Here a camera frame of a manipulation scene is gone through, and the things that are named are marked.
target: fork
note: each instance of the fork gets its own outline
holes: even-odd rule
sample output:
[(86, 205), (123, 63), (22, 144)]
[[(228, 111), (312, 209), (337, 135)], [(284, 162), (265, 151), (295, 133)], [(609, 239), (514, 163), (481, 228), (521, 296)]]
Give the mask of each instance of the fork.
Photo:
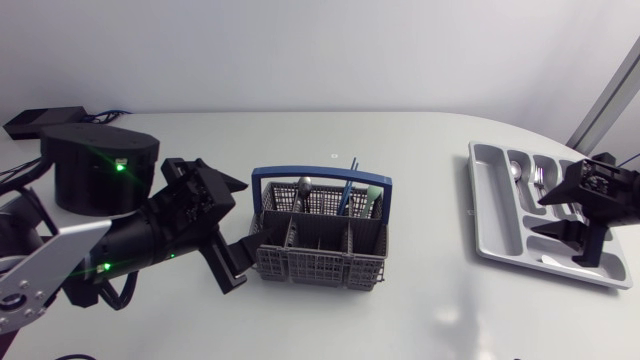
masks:
[(545, 195), (544, 192), (544, 170), (536, 165), (536, 172), (533, 174), (533, 185), (538, 189), (540, 199)]

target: dish rack cutlery basket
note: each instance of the dish rack cutlery basket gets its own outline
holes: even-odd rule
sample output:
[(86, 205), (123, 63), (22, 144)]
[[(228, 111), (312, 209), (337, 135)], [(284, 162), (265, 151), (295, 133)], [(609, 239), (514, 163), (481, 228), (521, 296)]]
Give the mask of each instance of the dish rack cutlery basket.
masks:
[[(366, 207), (367, 189), (347, 191), (345, 211), (337, 215), (345, 186), (312, 184), (303, 199), (294, 182), (264, 178), (308, 176), (379, 186), (382, 194)], [(391, 179), (356, 170), (317, 166), (272, 166), (251, 175), (254, 216), (250, 234), (272, 229), (271, 240), (260, 246), (256, 266), (264, 280), (291, 281), (367, 290), (384, 280), (389, 248)]]

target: white table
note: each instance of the white table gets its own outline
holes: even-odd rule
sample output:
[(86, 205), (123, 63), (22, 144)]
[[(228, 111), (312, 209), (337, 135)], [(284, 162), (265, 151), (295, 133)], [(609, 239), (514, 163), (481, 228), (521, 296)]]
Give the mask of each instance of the white table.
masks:
[[(223, 296), (198, 253), (140, 272), (115, 312), (73, 307), (63, 294), (23, 328), (7, 359), (637, 359), (640, 286), (617, 291), (480, 258), (475, 253), (471, 140), (579, 160), (510, 125), (442, 113), (131, 115), (114, 126), (161, 142), (165, 157), (209, 165), (245, 182), (254, 167), (349, 167), (393, 178), (386, 281), (372, 292), (262, 281)], [(37, 141), (2, 134), (0, 169), (35, 158)], [(35, 189), (60, 226), (87, 218), (53, 202), (53, 171)], [(2, 202), (9, 199), (4, 196)], [(227, 241), (248, 232), (251, 193), (221, 222)], [(616, 230), (640, 281), (640, 228)]]

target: blue utensil handle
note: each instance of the blue utensil handle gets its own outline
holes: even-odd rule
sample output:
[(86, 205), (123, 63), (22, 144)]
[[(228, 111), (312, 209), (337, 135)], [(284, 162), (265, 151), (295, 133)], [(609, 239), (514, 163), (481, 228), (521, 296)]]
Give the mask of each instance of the blue utensil handle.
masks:
[(262, 212), (262, 179), (297, 176), (347, 180), (380, 186), (384, 191), (382, 199), (382, 223), (389, 223), (389, 211), (391, 210), (391, 189), (393, 187), (391, 178), (364, 171), (323, 166), (267, 166), (253, 169), (253, 173), (251, 173), (253, 211), (256, 214)]

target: gray plastic cutlery tray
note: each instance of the gray plastic cutlery tray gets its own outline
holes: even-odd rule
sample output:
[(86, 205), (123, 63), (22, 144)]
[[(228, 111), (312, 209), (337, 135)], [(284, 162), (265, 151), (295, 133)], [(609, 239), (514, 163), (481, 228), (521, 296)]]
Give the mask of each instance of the gray plastic cutlery tray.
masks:
[[(544, 195), (562, 181), (563, 172), (574, 161), (477, 142), (469, 144), (469, 157), (480, 256), (607, 287), (633, 286), (622, 248), (611, 231), (605, 238), (600, 266), (583, 268), (571, 260), (576, 251), (531, 230), (562, 219), (585, 221), (579, 204), (538, 204), (536, 167), (544, 170)], [(517, 182), (510, 171), (511, 161), (522, 168)]]

